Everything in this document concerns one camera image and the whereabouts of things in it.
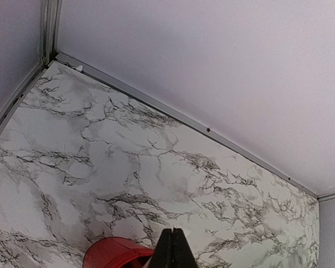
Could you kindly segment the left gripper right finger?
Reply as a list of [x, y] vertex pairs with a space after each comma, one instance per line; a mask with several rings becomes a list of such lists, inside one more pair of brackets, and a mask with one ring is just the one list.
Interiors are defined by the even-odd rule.
[[197, 268], [198, 265], [181, 228], [173, 229], [173, 267]]

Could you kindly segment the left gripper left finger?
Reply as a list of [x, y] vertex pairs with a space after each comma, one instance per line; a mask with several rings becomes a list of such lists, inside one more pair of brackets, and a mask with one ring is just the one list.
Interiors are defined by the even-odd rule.
[[154, 254], [150, 258], [149, 268], [172, 268], [173, 266], [173, 232], [163, 229], [159, 237]]

